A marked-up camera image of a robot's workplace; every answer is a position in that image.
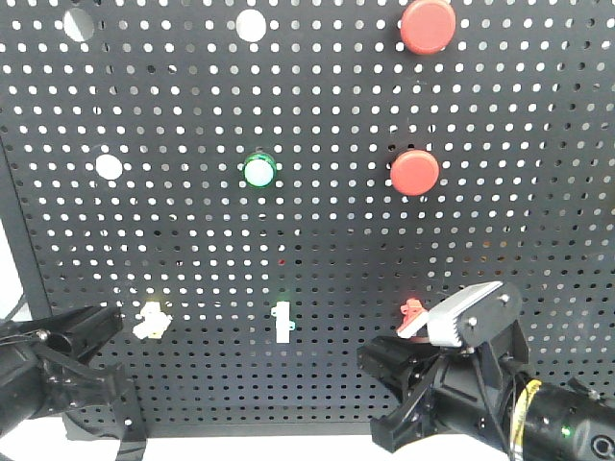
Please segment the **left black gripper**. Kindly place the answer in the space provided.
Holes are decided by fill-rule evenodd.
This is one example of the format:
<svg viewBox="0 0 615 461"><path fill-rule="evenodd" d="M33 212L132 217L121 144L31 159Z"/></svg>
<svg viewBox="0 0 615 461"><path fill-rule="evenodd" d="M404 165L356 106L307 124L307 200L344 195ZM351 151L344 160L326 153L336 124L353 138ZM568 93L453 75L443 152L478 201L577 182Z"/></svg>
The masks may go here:
<svg viewBox="0 0 615 461"><path fill-rule="evenodd" d="M8 321L1 324L1 430L10 432L38 413L56 412L48 404L50 392L43 359L35 351L57 352L86 365L123 328L120 309L90 306L41 321ZM130 378L122 364L91 370L88 403L108 408L112 421L92 423L95 435L114 435L115 419L111 401Z"/></svg>

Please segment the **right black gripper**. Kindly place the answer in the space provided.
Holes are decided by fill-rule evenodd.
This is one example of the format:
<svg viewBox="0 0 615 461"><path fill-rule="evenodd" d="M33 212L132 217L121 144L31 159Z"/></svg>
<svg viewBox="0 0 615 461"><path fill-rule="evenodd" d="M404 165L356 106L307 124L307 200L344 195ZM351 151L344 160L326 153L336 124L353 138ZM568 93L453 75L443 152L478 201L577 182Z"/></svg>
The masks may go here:
<svg viewBox="0 0 615 461"><path fill-rule="evenodd" d="M432 364L433 385L418 382ZM529 346L517 322L472 353L378 336L357 350L357 365L389 389L401 390L397 406L370 421L378 447L396 452L431 437L436 427L508 447L513 406L529 378Z"/></svg>

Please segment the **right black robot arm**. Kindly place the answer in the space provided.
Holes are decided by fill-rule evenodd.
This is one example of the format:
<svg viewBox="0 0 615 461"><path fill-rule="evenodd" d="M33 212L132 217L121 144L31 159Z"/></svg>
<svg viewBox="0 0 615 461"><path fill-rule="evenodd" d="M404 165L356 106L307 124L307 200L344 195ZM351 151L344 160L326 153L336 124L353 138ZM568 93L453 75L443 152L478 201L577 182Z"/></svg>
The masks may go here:
<svg viewBox="0 0 615 461"><path fill-rule="evenodd" d="M358 367L396 398L370 422L373 442L395 452L436 435L461 434L510 460L611 460L614 403L572 378L566 387L529 374L518 323L457 349L379 336Z"/></svg>

